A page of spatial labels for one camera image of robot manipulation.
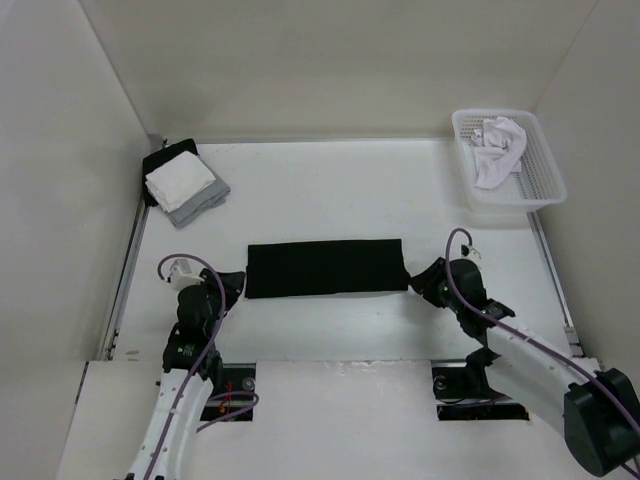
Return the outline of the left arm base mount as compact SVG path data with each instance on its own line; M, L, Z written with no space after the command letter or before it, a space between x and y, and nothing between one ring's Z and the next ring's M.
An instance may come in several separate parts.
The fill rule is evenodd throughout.
M211 422L249 407L254 401L256 377L255 363L225 363L221 380L207 400L200 420Z

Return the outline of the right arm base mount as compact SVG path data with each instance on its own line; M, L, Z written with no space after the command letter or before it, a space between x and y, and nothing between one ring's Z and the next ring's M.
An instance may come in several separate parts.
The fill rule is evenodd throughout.
M486 348L464 360L431 362L432 389L440 421L529 421L528 410L489 386L485 368L497 355Z

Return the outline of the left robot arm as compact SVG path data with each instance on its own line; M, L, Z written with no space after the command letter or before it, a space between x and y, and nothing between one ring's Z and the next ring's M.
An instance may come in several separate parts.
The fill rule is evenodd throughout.
M198 283L179 291L177 320L162 355L158 397L127 479L185 477L201 415L224 387L215 337L244 283L242 271L219 274L205 268Z

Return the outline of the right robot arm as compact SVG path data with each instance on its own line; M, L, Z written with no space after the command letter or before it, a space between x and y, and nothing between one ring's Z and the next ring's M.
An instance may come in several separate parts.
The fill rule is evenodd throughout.
M638 457L639 398L623 372L568 357L527 329L512 309L487 295L469 259L438 258L410 286L432 306L450 310L463 332L480 343L463 373L471 393L493 390L532 411L593 476Z

